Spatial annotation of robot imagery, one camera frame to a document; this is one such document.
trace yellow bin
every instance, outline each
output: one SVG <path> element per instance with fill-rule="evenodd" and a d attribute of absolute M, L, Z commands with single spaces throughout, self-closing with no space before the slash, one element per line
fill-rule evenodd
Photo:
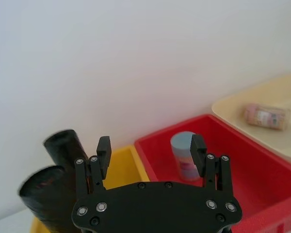
<path fill-rule="evenodd" d="M 106 189 L 124 186 L 130 183 L 149 181 L 146 170 L 134 146 L 127 146 L 112 153 L 106 179 Z M 49 233 L 46 227 L 35 218 L 31 233 Z"/>

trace screw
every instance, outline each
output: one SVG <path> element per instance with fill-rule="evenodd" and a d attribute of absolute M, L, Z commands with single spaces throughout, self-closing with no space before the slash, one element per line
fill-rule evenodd
<path fill-rule="evenodd" d="M 212 154 L 208 154 L 207 157 L 208 157 L 209 159 L 214 159 L 214 156 L 213 156 Z"/>
<path fill-rule="evenodd" d="M 172 188 L 173 187 L 173 184 L 171 182 L 166 182 L 165 183 L 165 187 L 166 188 Z"/>
<path fill-rule="evenodd" d="M 235 212 L 235 211 L 236 211 L 236 207 L 235 207 L 235 205 L 233 205 L 232 203 L 226 203 L 226 204 L 225 204 L 225 207 L 226 207 L 229 211 L 231 211 L 231 212 Z"/>
<path fill-rule="evenodd" d="M 222 214 L 217 214 L 216 218 L 219 222 L 225 222 L 225 217 Z"/>
<path fill-rule="evenodd" d="M 78 215 L 79 216 L 83 216 L 83 215 L 85 215 L 87 213 L 87 208 L 86 207 L 80 207 L 79 209 L 78 209 Z"/>
<path fill-rule="evenodd" d="M 138 184 L 138 188 L 140 188 L 140 189 L 144 189 L 145 187 L 146 187 L 145 183 L 139 183 Z"/>
<path fill-rule="evenodd" d="M 78 160 L 76 161 L 76 164 L 81 164 L 81 163 L 83 163 L 83 160 L 82 160 L 82 159 L 78 159 Z"/>
<path fill-rule="evenodd" d="M 217 204 L 214 202 L 214 201 L 212 201 L 212 200 L 208 200 L 208 201 L 206 201 L 206 205 L 209 207 L 209 208 L 211 208 L 211 209 L 215 209 L 215 208 L 217 208 Z"/>
<path fill-rule="evenodd" d="M 91 158 L 91 161 L 92 161 L 92 162 L 96 162 L 97 160 L 98 160 L 98 159 L 97 159 L 97 156 L 94 156 L 94 157 Z"/>
<path fill-rule="evenodd" d="M 228 161 L 228 157 L 225 156 L 225 155 L 223 155 L 221 158 L 222 158 L 224 161 Z"/>
<path fill-rule="evenodd" d="M 97 226 L 99 224 L 99 217 L 93 217 L 90 223 L 92 226 Z"/>
<path fill-rule="evenodd" d="M 104 212 L 106 209 L 107 209 L 107 203 L 105 203 L 105 202 L 100 202 L 96 206 L 96 210 L 98 212 Z"/>

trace red plastic container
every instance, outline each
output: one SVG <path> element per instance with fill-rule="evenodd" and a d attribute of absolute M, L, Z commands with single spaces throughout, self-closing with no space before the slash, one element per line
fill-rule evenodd
<path fill-rule="evenodd" d="M 198 116 L 135 142 L 151 181 L 184 182 L 177 172 L 170 138 L 181 131 L 202 134 L 209 153 L 231 158 L 234 195 L 243 218 L 234 233 L 291 230 L 291 165 L 212 115 Z"/>

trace black cylinder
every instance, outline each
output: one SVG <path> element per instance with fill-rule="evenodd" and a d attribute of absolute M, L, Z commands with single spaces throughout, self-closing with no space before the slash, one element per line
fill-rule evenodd
<path fill-rule="evenodd" d="M 81 233 L 71 220 L 75 173 L 67 173 L 61 166 L 47 167 L 29 177 L 18 194 L 51 233 Z"/>
<path fill-rule="evenodd" d="M 63 166 L 66 171 L 74 170 L 74 161 L 77 158 L 87 159 L 74 130 L 64 130 L 53 134 L 44 141 L 44 147 L 54 163 Z"/>

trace white wall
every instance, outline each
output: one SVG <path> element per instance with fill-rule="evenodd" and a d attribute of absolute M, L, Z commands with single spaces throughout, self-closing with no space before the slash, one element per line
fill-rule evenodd
<path fill-rule="evenodd" d="M 0 0 L 0 218 L 73 128 L 88 154 L 291 72 L 291 0 Z"/>

